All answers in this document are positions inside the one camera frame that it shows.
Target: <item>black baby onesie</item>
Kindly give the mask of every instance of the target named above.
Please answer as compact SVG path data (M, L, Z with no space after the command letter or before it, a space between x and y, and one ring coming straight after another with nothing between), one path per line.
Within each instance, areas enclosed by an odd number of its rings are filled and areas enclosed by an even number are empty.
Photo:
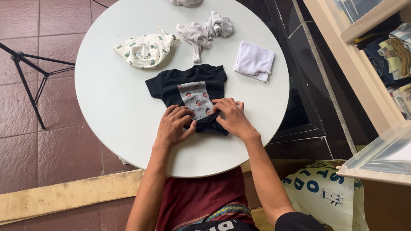
M214 106L211 100L224 98L226 80L223 66L201 64L185 71L172 69L160 72L145 83L151 97L163 100L167 107L186 105L194 111L191 119L197 121L196 132L226 136L229 132L216 121L219 111L211 114Z

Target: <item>person's left hand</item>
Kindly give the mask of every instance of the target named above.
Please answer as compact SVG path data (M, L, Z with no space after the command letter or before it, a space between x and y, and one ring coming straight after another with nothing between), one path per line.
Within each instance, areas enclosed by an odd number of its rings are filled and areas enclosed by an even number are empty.
M191 114L193 114L193 111L189 110L187 106L169 106L161 118L155 145L165 146L167 149L171 149L177 144L187 140L191 134L196 131L197 122L195 120L191 122L190 128L187 131L184 132L182 130L183 126L191 120Z

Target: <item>forearm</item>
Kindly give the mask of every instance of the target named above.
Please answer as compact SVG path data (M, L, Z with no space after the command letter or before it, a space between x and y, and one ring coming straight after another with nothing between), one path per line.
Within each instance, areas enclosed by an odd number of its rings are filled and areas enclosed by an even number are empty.
M166 178L169 149L156 144L141 180L126 231L153 231L157 223L164 181Z
M275 226L279 216L295 210L264 149L260 136L245 140L245 145L257 195L268 221Z

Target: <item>black shirt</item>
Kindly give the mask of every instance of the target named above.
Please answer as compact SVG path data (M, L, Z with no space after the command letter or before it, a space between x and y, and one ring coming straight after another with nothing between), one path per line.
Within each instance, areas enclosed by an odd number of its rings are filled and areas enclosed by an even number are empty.
M260 231L252 224L247 224L237 219L211 221L192 224L182 231ZM275 231L325 231L324 227L313 217L304 213L291 212L281 215L275 223Z
M201 64L185 71L172 69L160 72L145 83L151 97L163 100L167 107L186 105L194 111L192 120L197 121L196 132L226 136L228 131L216 122L219 111L211 114L214 106L211 100L224 98L226 80L223 66Z

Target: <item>tripod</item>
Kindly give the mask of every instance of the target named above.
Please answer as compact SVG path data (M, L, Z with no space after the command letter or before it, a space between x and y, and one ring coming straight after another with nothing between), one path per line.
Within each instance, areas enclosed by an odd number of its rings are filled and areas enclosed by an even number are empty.
M39 110L37 109L37 103L39 102L40 95L43 92L44 85L46 84L46 81L47 81L47 79L50 75L58 74L58 73L62 73L62 72L67 72L67 71L70 71L70 70L74 70L76 64L72 63L72 62L64 62L64 61L55 60L55 59L51 59L51 58L44 58L44 57L40 57L40 56L36 56L36 55L28 55L28 54L25 54L21 51L15 52L15 51L8 48L7 46L5 46L2 43L0 43L0 48L12 55L10 58L14 61L14 64L16 65L18 74L20 75L21 81L23 82L24 88L26 89L28 98L30 99L31 105L33 106L34 112L36 113L36 116L37 116L37 119L39 120L40 126L42 127L42 129L46 129L45 126L44 126L43 120L40 116ZM50 61L50 62L58 62L58 63L62 63L62 64L71 65L72 67L60 69L60 70L53 71L53 72L46 72L43 69L41 69L40 67L38 67L36 64L34 64L34 63L30 62L29 60L27 60L25 57L34 58L34 59L41 59L41 60L46 60L46 61ZM21 67L20 67L20 64L19 64L20 61L22 61L23 63L29 65L30 67L34 68L35 70L37 70L38 72L40 72L44 75L42 83L40 84L39 89L37 90L36 97L34 97L34 98L33 98L33 95L31 94L30 89L28 88L27 81L24 77L24 74L21 71Z

